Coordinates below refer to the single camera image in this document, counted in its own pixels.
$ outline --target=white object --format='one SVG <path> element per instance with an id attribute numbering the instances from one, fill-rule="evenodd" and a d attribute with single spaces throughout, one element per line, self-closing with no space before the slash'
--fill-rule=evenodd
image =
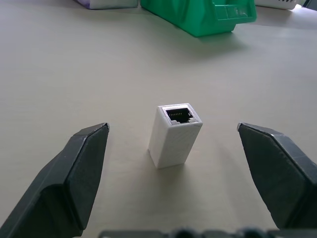
<path id="1" fill-rule="evenodd" d="M 138 0 L 78 0 L 88 9 L 132 8 L 138 6 Z"/>
<path id="2" fill-rule="evenodd" d="M 159 106 L 149 144 L 155 166 L 185 163 L 202 125 L 190 104 Z"/>
<path id="3" fill-rule="evenodd" d="M 298 0 L 255 0 L 257 6 L 267 6 L 273 8 L 281 8 L 293 10 Z"/>

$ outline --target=white table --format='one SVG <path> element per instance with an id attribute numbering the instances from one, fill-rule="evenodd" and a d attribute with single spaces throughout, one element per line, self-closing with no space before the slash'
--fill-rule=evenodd
<path id="1" fill-rule="evenodd" d="M 141 9 L 1 0 L 0 224 L 72 134 L 109 122 L 83 237 L 274 228 L 236 126 L 284 132 L 317 161 L 317 13 L 258 14 L 232 34 L 199 40 Z M 156 106 L 187 102 L 204 126 L 185 166 L 157 171 L 147 153 Z"/>

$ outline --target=green object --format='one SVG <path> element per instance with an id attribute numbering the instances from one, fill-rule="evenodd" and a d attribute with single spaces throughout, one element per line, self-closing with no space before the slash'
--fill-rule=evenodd
<path id="1" fill-rule="evenodd" d="M 257 18 L 254 0 L 141 0 L 141 6 L 195 37 L 230 32 Z"/>

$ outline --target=purple and white box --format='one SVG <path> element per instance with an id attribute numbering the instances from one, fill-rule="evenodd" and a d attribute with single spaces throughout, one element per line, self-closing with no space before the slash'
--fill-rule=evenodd
<path id="1" fill-rule="evenodd" d="M 132 8 L 138 6 L 138 0 L 77 0 L 87 9 Z"/>

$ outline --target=white ethernet coupler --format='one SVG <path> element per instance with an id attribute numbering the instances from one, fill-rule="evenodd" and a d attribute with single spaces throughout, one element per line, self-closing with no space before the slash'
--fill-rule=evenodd
<path id="1" fill-rule="evenodd" d="M 159 106 L 149 144 L 156 168 L 184 164 L 202 126 L 188 103 Z"/>

